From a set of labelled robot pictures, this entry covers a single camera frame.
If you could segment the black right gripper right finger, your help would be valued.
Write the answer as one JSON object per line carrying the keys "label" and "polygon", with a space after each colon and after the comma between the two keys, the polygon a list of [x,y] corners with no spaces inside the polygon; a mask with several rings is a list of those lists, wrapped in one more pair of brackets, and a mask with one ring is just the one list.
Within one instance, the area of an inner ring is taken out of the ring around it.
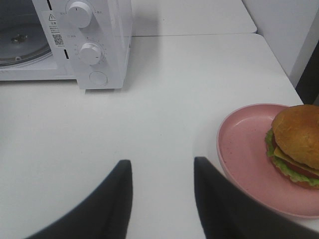
{"label": "black right gripper right finger", "polygon": [[206,157],[194,159],[194,194],[208,239],[317,239],[319,234],[280,216],[228,181]]}

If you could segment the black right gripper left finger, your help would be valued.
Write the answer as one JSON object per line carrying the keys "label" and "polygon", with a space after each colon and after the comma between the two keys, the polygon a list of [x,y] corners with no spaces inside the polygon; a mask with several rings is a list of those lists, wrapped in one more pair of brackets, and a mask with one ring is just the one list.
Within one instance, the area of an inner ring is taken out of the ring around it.
{"label": "black right gripper left finger", "polygon": [[124,239],[132,210],[132,165],[120,160],[78,206],[32,239]]}

